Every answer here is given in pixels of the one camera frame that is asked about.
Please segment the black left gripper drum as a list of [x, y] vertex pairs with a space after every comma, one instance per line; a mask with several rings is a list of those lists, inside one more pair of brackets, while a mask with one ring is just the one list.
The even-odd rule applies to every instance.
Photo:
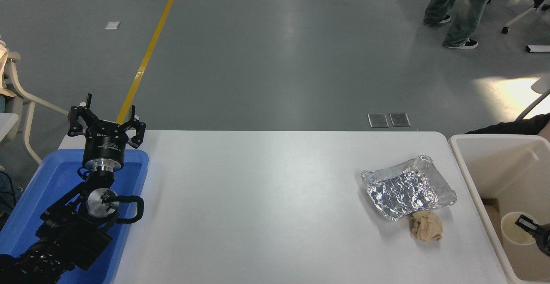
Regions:
[[85, 135], [83, 161], [124, 160], [125, 145], [129, 138], [120, 125], [109, 121], [99, 121], [98, 124], [89, 125]]

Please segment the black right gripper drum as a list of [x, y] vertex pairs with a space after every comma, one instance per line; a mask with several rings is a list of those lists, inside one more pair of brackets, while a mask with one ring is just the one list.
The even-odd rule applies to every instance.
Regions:
[[538, 226], [535, 230], [535, 242], [538, 249], [546, 256], [550, 256], [550, 224]]

